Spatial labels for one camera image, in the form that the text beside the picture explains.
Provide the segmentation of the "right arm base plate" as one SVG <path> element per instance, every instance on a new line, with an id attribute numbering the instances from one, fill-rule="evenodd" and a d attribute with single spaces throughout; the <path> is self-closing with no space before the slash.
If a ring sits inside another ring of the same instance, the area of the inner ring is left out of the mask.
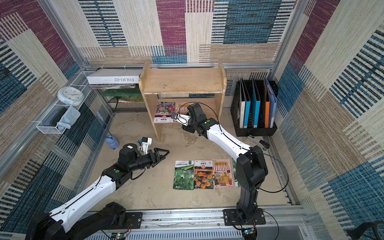
<path id="1" fill-rule="evenodd" d="M 265 225 L 266 220 L 264 212 L 261 208 L 250 214 L 244 214 L 236 209 L 224 209 L 224 222 L 226 226 L 240 226 L 240 225 Z"/>

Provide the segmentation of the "wooden two-tier shelf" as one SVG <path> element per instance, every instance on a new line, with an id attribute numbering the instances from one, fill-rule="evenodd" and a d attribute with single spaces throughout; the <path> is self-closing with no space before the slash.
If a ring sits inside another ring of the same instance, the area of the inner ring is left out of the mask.
<path id="1" fill-rule="evenodd" d="M 211 107 L 203 107 L 208 118 L 218 116 L 221 118 L 225 93 L 227 88 L 227 77 L 222 61 L 217 64 L 203 64 L 197 68 L 162 68 L 152 69 L 151 64 L 146 61 L 139 78 L 141 90 L 146 108 L 152 121 L 152 126 L 158 142 L 162 141 L 163 124 L 156 124 L 154 117 L 158 103 L 175 102 L 187 103 L 197 101 Z M 159 99 L 159 95 L 186 95 L 186 94 L 213 94 L 212 99 Z"/>

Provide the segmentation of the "black file holder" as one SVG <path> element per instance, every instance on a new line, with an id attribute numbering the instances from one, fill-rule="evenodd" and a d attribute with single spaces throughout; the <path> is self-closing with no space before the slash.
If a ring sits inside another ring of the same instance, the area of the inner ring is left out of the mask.
<path id="1" fill-rule="evenodd" d="M 272 136 L 276 130 L 278 86 L 274 81 L 239 80 L 230 108 L 238 137 Z"/>

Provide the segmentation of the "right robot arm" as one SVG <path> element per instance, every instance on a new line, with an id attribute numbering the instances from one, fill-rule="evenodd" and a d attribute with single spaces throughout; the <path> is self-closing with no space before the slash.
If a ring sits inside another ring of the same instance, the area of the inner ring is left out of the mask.
<path id="1" fill-rule="evenodd" d="M 203 136 L 226 151 L 236 162 L 236 178 L 241 186 L 236 212 L 228 216 L 233 226 L 264 225 L 264 212 L 257 204 L 257 196 L 268 175 L 264 153 L 258 146 L 251 147 L 226 131 L 221 124 L 208 119 L 200 104 L 188 107 L 188 115 L 173 113 L 172 119 L 183 125 L 183 130 Z"/>

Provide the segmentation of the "white binder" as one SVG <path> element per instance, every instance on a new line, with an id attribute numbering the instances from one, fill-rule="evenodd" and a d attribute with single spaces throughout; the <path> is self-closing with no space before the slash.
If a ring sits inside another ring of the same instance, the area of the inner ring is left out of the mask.
<path id="1" fill-rule="evenodd" d="M 240 86 L 240 102 L 239 102 L 239 116 L 240 116 L 240 128 L 244 128 L 244 118 L 245 118 L 245 108 L 246 108 L 246 99 L 244 94 L 243 81 L 239 81 Z"/>

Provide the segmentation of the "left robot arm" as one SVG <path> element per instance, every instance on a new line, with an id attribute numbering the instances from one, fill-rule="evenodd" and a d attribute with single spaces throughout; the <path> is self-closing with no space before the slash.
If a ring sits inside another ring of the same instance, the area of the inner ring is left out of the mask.
<path id="1" fill-rule="evenodd" d="M 105 169 L 88 188 L 49 213 L 39 212 L 31 218 L 27 240 L 83 240 L 107 227 L 129 228 L 126 208 L 115 202 L 107 204 L 99 212 L 84 217 L 92 207 L 133 180 L 133 172 L 155 167 L 170 152 L 154 148 L 142 155 L 138 146 L 129 143 L 119 151 L 118 161 Z"/>

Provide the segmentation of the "light blue cloth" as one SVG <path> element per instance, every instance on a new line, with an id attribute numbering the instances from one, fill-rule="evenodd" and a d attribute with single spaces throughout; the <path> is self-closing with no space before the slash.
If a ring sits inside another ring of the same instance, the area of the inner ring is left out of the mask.
<path id="1" fill-rule="evenodd" d="M 78 120 L 81 113 L 74 107 L 70 106 L 58 121 L 57 126 L 59 131 L 70 129 Z"/>

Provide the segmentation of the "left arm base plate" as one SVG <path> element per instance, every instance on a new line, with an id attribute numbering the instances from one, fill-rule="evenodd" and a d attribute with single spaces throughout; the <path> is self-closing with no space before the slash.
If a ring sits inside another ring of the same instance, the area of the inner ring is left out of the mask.
<path id="1" fill-rule="evenodd" d="M 142 218 L 143 212 L 126 212 L 126 219 L 120 226 L 118 224 L 107 224 L 101 230 L 137 230 L 141 228 Z"/>

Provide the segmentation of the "blue binder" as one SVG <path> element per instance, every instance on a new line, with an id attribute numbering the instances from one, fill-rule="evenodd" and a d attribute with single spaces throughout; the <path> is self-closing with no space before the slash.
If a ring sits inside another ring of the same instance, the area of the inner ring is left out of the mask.
<path id="1" fill-rule="evenodd" d="M 267 79 L 265 80 L 265 83 L 266 83 L 268 96 L 270 100 L 269 128 L 273 128 L 274 122 L 275 122 L 275 116 L 276 116 L 276 109 L 277 109 L 277 98 L 272 89 L 271 84 Z"/>

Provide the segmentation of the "purple flower seed bag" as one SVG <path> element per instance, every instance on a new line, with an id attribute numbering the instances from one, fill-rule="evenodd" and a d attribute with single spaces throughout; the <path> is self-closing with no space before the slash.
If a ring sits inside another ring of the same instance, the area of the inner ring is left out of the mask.
<path id="1" fill-rule="evenodd" d="M 174 110 L 175 110 L 175 103 L 160 102 L 156 108 L 154 123 L 155 124 L 173 123 L 174 120 L 171 118 L 171 116 L 172 116 L 172 113 L 174 113 Z"/>

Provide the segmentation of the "orange marigold seed bag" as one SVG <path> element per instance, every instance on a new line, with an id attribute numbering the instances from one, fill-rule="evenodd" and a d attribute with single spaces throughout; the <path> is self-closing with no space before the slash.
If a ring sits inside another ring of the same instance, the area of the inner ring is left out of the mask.
<path id="1" fill-rule="evenodd" d="M 194 189 L 213 190 L 213 161 L 196 160 L 194 165 Z"/>

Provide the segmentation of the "orange binder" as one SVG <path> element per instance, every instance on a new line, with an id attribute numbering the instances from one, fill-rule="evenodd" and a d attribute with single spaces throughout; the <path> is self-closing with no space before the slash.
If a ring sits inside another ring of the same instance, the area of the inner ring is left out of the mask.
<path id="1" fill-rule="evenodd" d="M 265 121 L 265 128 L 269 128 L 269 117 L 270 117 L 270 98 L 269 98 L 269 91 L 268 91 L 268 80 L 264 79 L 264 121 Z"/>

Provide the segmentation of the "white round clock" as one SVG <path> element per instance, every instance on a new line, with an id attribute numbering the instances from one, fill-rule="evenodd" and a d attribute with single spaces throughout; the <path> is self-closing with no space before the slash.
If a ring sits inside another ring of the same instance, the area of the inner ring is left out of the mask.
<path id="1" fill-rule="evenodd" d="M 70 106 L 79 106 L 85 99 L 82 91 L 74 87 L 63 87 L 58 93 L 57 97 L 59 101 Z"/>

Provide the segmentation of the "dark pouch in basket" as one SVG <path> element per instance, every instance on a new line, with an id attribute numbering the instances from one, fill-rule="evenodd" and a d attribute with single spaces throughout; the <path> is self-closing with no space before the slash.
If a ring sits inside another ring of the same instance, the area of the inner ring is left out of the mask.
<path id="1" fill-rule="evenodd" d="M 57 122 L 62 118 L 68 108 L 54 110 L 51 115 L 43 122 L 44 127 L 55 127 Z"/>

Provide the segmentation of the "white folio box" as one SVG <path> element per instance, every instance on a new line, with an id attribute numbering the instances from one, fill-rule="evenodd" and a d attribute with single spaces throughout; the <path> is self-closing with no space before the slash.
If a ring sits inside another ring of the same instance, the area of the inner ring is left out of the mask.
<path id="1" fill-rule="evenodd" d="M 90 85 L 138 84 L 142 70 L 100 69 L 89 76 Z"/>

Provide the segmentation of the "pink flower shop seed bag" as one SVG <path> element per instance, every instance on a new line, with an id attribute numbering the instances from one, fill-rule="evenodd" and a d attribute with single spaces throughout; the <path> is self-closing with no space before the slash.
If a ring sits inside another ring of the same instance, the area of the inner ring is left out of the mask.
<path id="1" fill-rule="evenodd" d="M 233 188 L 233 178 L 230 159 L 213 160 L 214 188 Z"/>

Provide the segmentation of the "green book on rack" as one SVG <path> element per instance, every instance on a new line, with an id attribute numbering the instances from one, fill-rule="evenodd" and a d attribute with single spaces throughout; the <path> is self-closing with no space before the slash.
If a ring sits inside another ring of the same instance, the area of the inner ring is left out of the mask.
<path id="1" fill-rule="evenodd" d="M 117 98 L 122 103 L 143 103 L 144 99 L 139 88 L 108 89 L 102 93 L 103 97 Z"/>

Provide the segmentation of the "grey stapler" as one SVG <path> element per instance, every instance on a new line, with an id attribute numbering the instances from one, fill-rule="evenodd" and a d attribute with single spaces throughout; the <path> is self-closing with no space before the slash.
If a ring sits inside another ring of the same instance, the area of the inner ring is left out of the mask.
<path id="1" fill-rule="evenodd" d="M 270 144 L 264 141 L 262 136 L 248 135 L 247 140 L 250 141 L 253 145 L 257 145 L 262 148 L 263 151 L 266 151 L 270 148 Z"/>

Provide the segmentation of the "green melon seed bag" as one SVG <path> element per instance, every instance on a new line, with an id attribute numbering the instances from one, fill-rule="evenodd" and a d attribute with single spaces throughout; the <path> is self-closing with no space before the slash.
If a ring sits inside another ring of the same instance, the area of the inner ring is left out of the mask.
<path id="1" fill-rule="evenodd" d="M 238 183 L 238 180 L 237 180 L 237 169 L 236 169 L 236 167 L 233 168 L 233 185 L 234 185 L 234 187 L 238 187 L 239 186 L 239 183 Z"/>
<path id="2" fill-rule="evenodd" d="M 175 175 L 173 189 L 193 190 L 194 189 L 194 161 L 175 161 Z"/>

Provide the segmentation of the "teal binder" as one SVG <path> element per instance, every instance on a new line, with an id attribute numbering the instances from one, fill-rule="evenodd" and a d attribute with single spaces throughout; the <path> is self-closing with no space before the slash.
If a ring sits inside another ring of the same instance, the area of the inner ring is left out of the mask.
<path id="1" fill-rule="evenodd" d="M 249 115 L 250 115 L 250 107 L 251 107 L 251 98 L 249 95 L 249 89 L 247 88 L 247 83 L 242 80 L 243 83 L 243 92 L 244 92 L 244 100 L 245 104 L 245 115 L 244 115 L 244 128 L 246 129 L 249 124 Z"/>
<path id="2" fill-rule="evenodd" d="M 253 87 L 253 111 L 252 111 L 252 119 L 253 119 L 253 127 L 258 127 L 259 122 L 259 112 L 260 112 L 260 105 L 261 105 L 261 98 L 258 91 L 258 87 L 255 80 L 252 80 L 252 87 Z"/>

